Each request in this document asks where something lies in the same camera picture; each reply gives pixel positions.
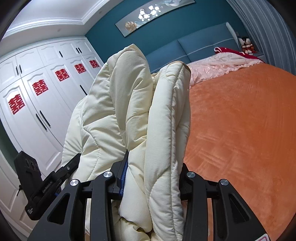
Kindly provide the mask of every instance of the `plush toy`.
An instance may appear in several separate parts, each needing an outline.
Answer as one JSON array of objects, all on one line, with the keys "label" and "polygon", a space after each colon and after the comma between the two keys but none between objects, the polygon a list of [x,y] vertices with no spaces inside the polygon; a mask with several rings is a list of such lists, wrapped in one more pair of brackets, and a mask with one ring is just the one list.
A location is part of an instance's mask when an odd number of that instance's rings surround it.
[{"label": "plush toy", "polygon": [[244,53],[247,53],[249,55],[253,55],[254,53],[256,53],[254,46],[248,37],[239,38],[239,42],[242,45],[242,51]]}]

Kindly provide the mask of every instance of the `white wardrobe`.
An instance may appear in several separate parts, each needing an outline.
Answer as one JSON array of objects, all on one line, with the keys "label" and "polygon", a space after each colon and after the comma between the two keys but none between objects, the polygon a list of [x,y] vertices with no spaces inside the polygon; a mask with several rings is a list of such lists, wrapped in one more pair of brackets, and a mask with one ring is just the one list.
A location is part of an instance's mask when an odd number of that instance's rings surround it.
[{"label": "white wardrobe", "polygon": [[[0,59],[1,121],[16,150],[36,159],[43,178],[59,168],[72,111],[102,65],[85,37],[38,42]],[[35,222],[24,212],[24,194],[16,196],[15,174],[3,166],[0,207],[30,232]]]}]

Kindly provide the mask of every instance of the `blue upholstered headboard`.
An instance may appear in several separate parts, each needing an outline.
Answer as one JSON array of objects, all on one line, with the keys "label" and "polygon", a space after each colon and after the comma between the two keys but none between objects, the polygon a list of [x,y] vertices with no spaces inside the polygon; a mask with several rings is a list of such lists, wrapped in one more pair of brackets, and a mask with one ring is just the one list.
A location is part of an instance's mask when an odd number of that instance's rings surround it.
[{"label": "blue upholstered headboard", "polygon": [[215,54],[214,47],[227,47],[240,51],[235,31],[229,23],[205,28],[153,51],[146,56],[151,73],[170,62],[180,60],[186,64]]}]

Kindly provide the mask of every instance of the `cream duvet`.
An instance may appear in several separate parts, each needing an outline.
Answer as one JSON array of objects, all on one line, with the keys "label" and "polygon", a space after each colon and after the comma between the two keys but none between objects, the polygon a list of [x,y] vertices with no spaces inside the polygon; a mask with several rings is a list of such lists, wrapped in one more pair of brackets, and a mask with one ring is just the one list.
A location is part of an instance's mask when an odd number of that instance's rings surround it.
[{"label": "cream duvet", "polygon": [[179,61],[151,75],[130,45],[108,59],[72,114],[62,166],[82,155],[69,180],[93,180],[129,151],[123,199],[112,203],[116,240],[182,240],[178,185],[190,130],[190,76]]}]

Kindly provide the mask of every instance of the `orange blanket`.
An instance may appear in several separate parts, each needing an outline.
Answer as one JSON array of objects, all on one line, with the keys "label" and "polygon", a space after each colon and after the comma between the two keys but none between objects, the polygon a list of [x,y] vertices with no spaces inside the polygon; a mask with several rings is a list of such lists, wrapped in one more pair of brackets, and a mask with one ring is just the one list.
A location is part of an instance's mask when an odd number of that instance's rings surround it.
[{"label": "orange blanket", "polygon": [[184,162],[228,179],[275,241],[296,212],[296,76],[257,64],[195,85],[190,104]]}]

